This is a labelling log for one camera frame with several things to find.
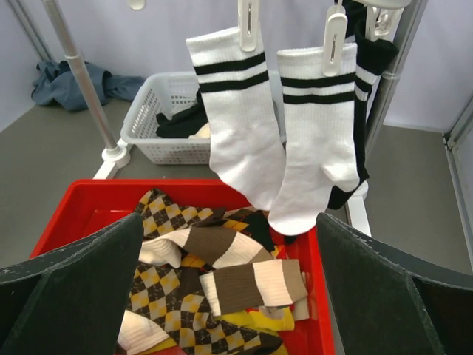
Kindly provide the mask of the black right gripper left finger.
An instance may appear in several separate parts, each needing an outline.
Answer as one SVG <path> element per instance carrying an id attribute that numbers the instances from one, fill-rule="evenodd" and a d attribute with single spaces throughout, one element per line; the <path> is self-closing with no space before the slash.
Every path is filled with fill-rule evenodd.
<path id="1" fill-rule="evenodd" d="M 113 354 L 143 240 L 132 213 L 1 269 L 2 354 Z"/>

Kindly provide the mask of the white clip hanger frame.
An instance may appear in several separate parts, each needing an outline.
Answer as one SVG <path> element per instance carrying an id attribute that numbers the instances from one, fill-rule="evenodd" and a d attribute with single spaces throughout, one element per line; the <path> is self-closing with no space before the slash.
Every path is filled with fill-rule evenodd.
<path id="1" fill-rule="evenodd" d="M 411 0 L 366 0 L 358 1 L 364 6 L 376 7 L 378 9 L 378 17 L 376 18 L 379 25 L 394 24 L 401 16 L 403 9 L 410 5 Z M 255 17 L 259 14 L 260 1 L 238 1 L 239 21 L 251 16 L 255 13 Z"/>

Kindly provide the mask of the brown cream striped sock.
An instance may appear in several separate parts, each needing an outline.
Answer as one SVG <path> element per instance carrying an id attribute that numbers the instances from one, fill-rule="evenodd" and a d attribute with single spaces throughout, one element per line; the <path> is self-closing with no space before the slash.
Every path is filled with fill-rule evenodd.
<path id="1" fill-rule="evenodd" d="M 284 307 L 307 297 L 298 260 L 229 266 L 200 276 L 215 317 L 248 308 Z"/>

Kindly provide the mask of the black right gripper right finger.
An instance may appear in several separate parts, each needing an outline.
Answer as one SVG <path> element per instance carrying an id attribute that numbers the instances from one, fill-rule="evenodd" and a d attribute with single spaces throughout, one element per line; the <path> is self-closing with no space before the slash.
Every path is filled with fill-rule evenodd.
<path id="1" fill-rule="evenodd" d="M 346 354 L 471 354 L 472 276 L 375 240 L 334 216 L 317 240 Z"/>

